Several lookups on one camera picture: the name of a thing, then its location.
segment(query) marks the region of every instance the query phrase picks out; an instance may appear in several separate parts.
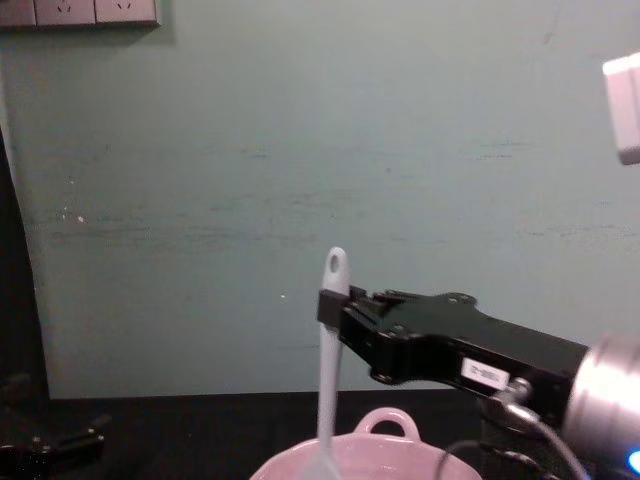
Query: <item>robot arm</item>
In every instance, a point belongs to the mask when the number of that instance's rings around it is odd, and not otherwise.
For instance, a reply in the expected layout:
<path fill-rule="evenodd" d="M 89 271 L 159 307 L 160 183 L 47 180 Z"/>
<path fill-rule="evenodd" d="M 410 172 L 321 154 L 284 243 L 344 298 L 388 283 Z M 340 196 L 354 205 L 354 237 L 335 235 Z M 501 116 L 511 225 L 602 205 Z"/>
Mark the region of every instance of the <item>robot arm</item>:
<path fill-rule="evenodd" d="M 522 380 L 523 409 L 561 430 L 578 454 L 621 471 L 616 478 L 638 473 L 640 342 L 607 337 L 589 349 L 485 315 L 476 303 L 463 293 L 322 290 L 318 320 L 385 384 L 431 380 L 500 400 Z"/>

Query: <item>black object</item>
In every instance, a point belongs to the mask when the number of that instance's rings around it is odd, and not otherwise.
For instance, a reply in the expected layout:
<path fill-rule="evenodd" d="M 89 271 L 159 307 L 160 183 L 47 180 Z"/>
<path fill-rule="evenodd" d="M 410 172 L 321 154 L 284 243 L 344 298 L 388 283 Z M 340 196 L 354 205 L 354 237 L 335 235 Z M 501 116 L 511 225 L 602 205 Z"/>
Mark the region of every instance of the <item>black object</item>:
<path fill-rule="evenodd" d="M 336 327 L 340 340 L 385 384 L 432 380 L 481 397 L 499 388 L 462 374 L 465 359 L 531 383 L 527 406 L 551 425 L 561 424 L 573 379 L 587 347 L 490 317 L 463 293 L 423 296 L 388 290 L 371 297 L 321 291 L 318 320 Z"/>
<path fill-rule="evenodd" d="M 19 373 L 30 378 L 21 407 L 41 410 L 49 388 L 33 273 L 0 130 L 0 379 Z"/>
<path fill-rule="evenodd" d="M 102 431 L 110 421 L 109 416 L 102 416 L 86 430 L 55 444 L 33 437 L 27 446 L 0 446 L 0 479 L 44 480 L 99 461 L 104 447 Z"/>
<path fill-rule="evenodd" d="M 491 457 L 498 460 L 500 463 L 520 467 L 522 471 L 526 472 L 532 478 L 538 480 L 561 480 L 557 475 L 550 472 L 544 465 L 536 461 L 534 458 L 531 458 L 529 455 L 525 455 L 524 453 L 513 449 L 505 449 L 485 441 L 477 440 L 458 440 L 457 442 L 447 446 L 447 448 L 444 449 L 444 453 L 442 454 L 443 456 L 441 456 L 438 461 L 434 477 L 443 477 L 442 470 L 450 455 L 458 455 L 459 452 L 469 448 L 480 450 L 484 454 L 484 458 Z M 513 478 L 521 479 L 522 476 L 519 475 Z"/>
<path fill-rule="evenodd" d="M 353 432 L 366 413 L 385 406 L 411 415 L 431 445 L 480 435 L 475 399 L 453 389 L 339 392 L 336 434 Z M 247 480 L 272 456 L 316 435 L 318 394 L 54 400 L 41 428 L 63 434 L 102 412 L 113 416 L 102 460 L 56 480 Z M 386 422 L 374 431 L 403 435 Z M 479 468 L 478 451 L 461 458 Z"/>
<path fill-rule="evenodd" d="M 547 472 L 555 476 L 570 480 L 573 474 L 567 467 L 567 462 L 558 455 L 558 452 L 546 439 L 531 435 L 530 432 L 521 432 L 517 428 L 509 428 L 503 423 L 504 419 L 493 419 L 487 415 L 488 410 L 482 404 L 488 400 L 478 400 L 482 418 L 482 435 L 484 442 L 497 448 L 522 452 L 543 465 Z M 609 480 L 596 472 L 595 465 L 581 459 L 583 466 L 590 473 L 591 478 L 597 480 Z M 518 465 L 514 462 L 505 462 L 505 459 L 495 455 L 483 455 L 480 467 L 483 480 L 539 480 L 540 475 L 535 471 Z"/>
<path fill-rule="evenodd" d="M 26 373 L 0 380 L 0 404 L 19 404 L 31 396 L 31 377 Z"/>

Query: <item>pink bowl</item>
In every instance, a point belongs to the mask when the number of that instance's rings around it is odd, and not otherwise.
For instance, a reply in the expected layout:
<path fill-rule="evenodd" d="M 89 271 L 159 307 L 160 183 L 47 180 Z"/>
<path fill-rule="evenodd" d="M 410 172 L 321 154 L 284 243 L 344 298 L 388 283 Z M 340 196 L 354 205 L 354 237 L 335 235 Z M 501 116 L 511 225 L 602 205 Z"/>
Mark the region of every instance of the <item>pink bowl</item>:
<path fill-rule="evenodd" d="M 384 421 L 395 422 L 404 437 L 371 433 Z M 300 443 L 265 463 L 251 480 L 297 480 L 314 458 L 318 441 Z M 333 455 L 343 480 L 429 480 L 442 450 L 420 441 L 413 419 L 396 408 L 379 408 L 367 414 L 355 431 L 333 438 Z M 456 457 L 445 464 L 447 480 L 481 480 L 480 475 Z"/>

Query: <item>wall socket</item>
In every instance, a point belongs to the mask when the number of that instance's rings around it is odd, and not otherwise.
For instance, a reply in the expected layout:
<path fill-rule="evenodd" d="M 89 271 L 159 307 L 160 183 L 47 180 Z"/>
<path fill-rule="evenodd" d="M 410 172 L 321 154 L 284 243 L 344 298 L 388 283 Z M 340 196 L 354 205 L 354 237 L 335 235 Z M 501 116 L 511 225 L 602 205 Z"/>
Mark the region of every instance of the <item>wall socket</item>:
<path fill-rule="evenodd" d="M 32 0 L 0 0 L 0 27 L 29 27 L 36 24 Z"/>
<path fill-rule="evenodd" d="M 99 24 L 122 23 L 157 26 L 159 15 L 154 0 L 95 0 Z"/>
<path fill-rule="evenodd" d="M 35 2 L 36 20 L 39 26 L 96 23 L 94 0 L 35 0 Z"/>

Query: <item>green wall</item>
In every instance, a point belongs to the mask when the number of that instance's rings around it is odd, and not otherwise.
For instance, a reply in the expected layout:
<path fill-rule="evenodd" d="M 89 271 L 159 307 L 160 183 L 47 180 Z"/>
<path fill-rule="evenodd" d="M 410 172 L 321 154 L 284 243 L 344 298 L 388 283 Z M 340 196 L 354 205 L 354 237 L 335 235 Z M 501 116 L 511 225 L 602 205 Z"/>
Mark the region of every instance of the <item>green wall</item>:
<path fill-rule="evenodd" d="M 603 61 L 636 0 L 180 0 L 1 61 L 54 397 L 313 390 L 334 244 L 367 289 L 638 331 L 640 169 Z M 345 388 L 377 388 L 347 354 Z"/>

